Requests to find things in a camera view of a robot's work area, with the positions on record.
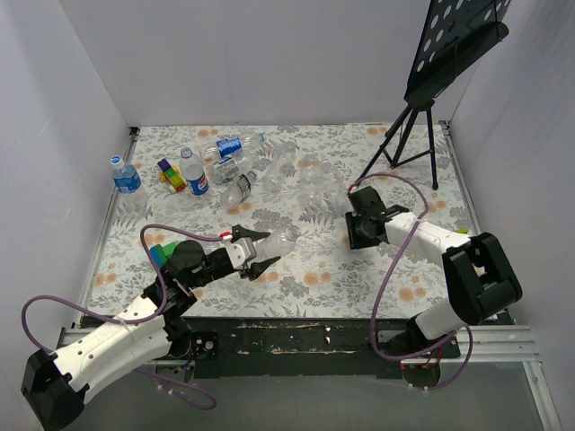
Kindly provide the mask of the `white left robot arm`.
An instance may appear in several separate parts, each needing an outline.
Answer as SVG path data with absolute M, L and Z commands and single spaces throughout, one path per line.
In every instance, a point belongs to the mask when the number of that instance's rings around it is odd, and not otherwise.
M 240 225 L 218 236 L 222 247 L 205 252 L 205 238 L 192 233 L 179 242 L 156 278 L 113 318 L 83 338 L 48 351 L 42 347 L 27 361 L 22 395 L 46 430 L 74 422 L 101 390 L 150 360 L 190 359 L 199 347 L 183 319 L 197 297 L 195 289 L 234 273 L 251 281 L 281 259 L 270 234 Z

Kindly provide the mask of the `Pocari Sweat plastic bottle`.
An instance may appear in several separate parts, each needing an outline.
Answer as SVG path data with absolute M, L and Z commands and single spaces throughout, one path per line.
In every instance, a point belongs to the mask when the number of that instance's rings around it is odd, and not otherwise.
M 132 164 L 116 163 L 112 166 L 111 176 L 123 202 L 135 209 L 144 210 L 147 194 L 136 167 Z

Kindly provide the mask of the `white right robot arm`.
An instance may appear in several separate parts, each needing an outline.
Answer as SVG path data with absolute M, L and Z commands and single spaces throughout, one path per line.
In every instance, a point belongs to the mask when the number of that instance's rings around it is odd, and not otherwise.
M 411 318 L 395 337 L 415 356 L 430 355 L 447 333 L 480 324 L 522 298 L 518 278 L 493 234 L 470 236 L 424 222 L 406 207 L 386 206 L 371 187 L 350 193 L 349 201 L 352 250 L 383 242 L 404 246 L 444 270 L 447 299 Z

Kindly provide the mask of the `Pocari Sweat cap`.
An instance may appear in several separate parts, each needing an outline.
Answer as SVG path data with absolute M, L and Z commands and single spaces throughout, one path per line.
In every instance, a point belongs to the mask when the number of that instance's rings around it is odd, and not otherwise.
M 112 156 L 110 162 L 115 169 L 121 169 L 124 166 L 124 161 L 119 155 Z

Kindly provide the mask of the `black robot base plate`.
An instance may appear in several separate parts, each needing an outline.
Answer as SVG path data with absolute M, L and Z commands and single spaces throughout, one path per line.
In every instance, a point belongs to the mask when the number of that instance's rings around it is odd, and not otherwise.
M 374 376 L 435 386 L 439 364 L 460 359 L 456 339 L 401 363 L 373 351 L 367 319 L 186 317 L 176 353 L 156 367 L 189 380 L 255 376 Z

